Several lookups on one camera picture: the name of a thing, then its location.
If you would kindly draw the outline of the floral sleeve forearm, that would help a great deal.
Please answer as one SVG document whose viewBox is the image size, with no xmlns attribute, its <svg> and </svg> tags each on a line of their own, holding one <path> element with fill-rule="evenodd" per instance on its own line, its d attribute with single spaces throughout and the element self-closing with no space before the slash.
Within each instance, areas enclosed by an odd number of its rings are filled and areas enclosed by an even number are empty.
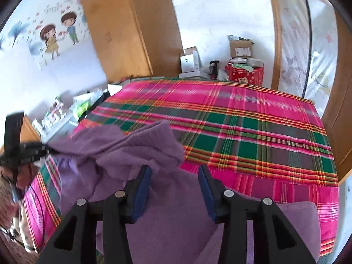
<svg viewBox="0 0 352 264">
<path fill-rule="evenodd" d="M 26 249 L 35 245 L 29 231 L 23 201 L 13 202 L 7 181 L 1 178 L 1 256 L 8 263 L 36 263 L 38 253 Z"/>
</svg>

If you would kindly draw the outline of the person's left hand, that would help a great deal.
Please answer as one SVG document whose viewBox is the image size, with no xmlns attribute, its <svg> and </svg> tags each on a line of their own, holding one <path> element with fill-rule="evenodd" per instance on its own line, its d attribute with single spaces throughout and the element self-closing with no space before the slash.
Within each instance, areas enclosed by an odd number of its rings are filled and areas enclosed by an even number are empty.
<svg viewBox="0 0 352 264">
<path fill-rule="evenodd" d="M 6 181 L 11 181 L 16 184 L 18 189 L 24 190 L 33 181 L 34 177 L 38 173 L 38 167 L 33 163 L 25 164 L 20 166 L 18 169 L 17 177 L 13 177 L 13 172 L 11 169 L 6 167 L 1 167 L 1 175 Z"/>
</svg>

